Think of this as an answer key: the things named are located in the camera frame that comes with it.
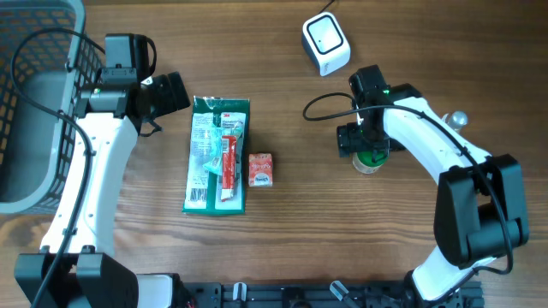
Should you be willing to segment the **green lid jar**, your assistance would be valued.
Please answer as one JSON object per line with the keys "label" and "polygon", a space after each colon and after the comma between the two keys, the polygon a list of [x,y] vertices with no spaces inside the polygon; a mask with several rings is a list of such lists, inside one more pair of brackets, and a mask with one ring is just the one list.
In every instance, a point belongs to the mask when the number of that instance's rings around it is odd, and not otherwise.
{"label": "green lid jar", "polygon": [[352,164],[362,174],[377,172],[388,160],[388,152],[361,151],[352,155]]}

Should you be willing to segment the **yellow oil bottle silver cap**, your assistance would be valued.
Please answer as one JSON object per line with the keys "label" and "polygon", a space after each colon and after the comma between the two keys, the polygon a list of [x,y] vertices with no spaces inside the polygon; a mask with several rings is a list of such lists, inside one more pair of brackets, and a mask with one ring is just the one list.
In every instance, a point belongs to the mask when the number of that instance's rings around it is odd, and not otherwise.
{"label": "yellow oil bottle silver cap", "polygon": [[449,127],[455,130],[457,133],[467,126],[468,116],[465,112],[457,110],[453,113],[445,114],[442,117],[442,121],[445,122]]}

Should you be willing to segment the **green 3M gloves package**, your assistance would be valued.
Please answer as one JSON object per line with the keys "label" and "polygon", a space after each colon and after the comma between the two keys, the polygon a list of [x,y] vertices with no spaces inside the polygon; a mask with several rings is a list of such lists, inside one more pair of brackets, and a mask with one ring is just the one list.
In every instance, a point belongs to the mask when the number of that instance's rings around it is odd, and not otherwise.
{"label": "green 3M gloves package", "polygon": [[243,156],[249,116],[245,98],[194,98],[184,213],[245,212]]}

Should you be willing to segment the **orange small carton box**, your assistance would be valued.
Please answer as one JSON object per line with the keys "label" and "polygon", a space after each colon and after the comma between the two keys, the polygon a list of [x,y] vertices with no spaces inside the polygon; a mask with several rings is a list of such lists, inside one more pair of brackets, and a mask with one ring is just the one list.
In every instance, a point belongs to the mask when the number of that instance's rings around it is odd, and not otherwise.
{"label": "orange small carton box", "polygon": [[273,160],[270,153],[250,154],[248,166],[249,186],[271,187],[273,185]]}

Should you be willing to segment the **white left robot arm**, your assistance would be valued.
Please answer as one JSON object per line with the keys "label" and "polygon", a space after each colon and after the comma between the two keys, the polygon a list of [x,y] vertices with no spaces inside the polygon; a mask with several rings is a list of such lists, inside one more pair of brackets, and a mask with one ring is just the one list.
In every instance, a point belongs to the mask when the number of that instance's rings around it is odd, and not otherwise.
{"label": "white left robot arm", "polygon": [[15,279],[33,307],[178,307],[190,295],[177,274],[136,274],[114,258],[122,177],[143,123],[186,109],[179,73],[85,85],[61,202],[39,252],[21,254]]}

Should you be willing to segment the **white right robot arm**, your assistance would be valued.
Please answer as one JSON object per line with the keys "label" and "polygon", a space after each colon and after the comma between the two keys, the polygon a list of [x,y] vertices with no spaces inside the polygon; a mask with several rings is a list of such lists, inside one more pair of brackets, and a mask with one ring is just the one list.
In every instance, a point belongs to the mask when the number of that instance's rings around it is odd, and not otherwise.
{"label": "white right robot arm", "polygon": [[529,239],[521,165],[466,141],[410,84],[351,84],[356,120],[337,129],[337,145],[371,174],[393,151],[409,151],[435,180],[436,246],[407,276],[403,304],[443,305],[481,271],[507,275],[513,251]]}

